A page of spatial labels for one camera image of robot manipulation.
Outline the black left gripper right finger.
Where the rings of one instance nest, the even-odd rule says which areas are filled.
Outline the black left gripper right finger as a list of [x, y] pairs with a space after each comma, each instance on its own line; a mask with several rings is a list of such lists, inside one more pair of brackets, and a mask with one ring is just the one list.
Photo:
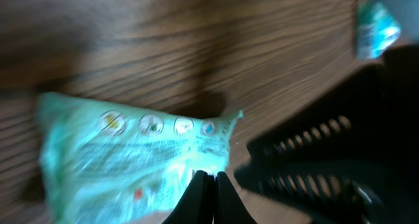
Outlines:
[[217, 196], [214, 223], [257, 224], [247, 211], [227, 174], [219, 172], [215, 181]]

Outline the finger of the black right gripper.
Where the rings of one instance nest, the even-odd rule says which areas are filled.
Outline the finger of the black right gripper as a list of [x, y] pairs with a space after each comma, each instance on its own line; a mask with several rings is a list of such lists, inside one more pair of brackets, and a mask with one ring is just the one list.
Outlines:
[[251, 161], [264, 165], [365, 158], [370, 153], [358, 120], [347, 113], [293, 117], [251, 140]]
[[236, 169], [234, 177], [242, 188], [298, 209], [314, 223], [376, 223], [372, 196], [347, 178], [288, 168], [269, 171], [252, 163]]

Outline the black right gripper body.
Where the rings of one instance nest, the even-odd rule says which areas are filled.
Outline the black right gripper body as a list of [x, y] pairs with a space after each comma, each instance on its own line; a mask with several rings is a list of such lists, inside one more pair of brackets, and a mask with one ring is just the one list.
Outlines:
[[344, 81], [333, 109], [350, 120], [333, 140], [333, 167], [352, 182], [333, 206], [337, 223], [417, 223], [418, 46]]

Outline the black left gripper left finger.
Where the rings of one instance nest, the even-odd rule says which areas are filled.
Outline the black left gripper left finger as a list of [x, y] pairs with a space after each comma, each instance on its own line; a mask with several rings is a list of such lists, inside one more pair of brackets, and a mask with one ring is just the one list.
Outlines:
[[163, 224], [211, 224], [215, 213], [215, 178], [197, 171]]

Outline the teal white tissue pack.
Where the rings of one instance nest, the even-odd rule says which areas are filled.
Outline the teal white tissue pack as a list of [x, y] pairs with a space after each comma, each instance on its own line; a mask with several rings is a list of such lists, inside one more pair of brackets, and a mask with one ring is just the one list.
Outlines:
[[381, 2], [357, 1], [355, 44], [358, 59], [377, 59], [400, 35], [398, 21]]

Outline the teal wet wipes packet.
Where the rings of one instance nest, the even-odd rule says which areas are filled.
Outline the teal wet wipes packet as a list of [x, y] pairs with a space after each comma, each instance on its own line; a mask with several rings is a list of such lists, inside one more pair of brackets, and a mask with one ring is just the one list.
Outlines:
[[40, 166], [57, 223], [127, 223], [175, 208], [193, 175], [229, 164], [242, 111], [209, 119], [44, 93]]

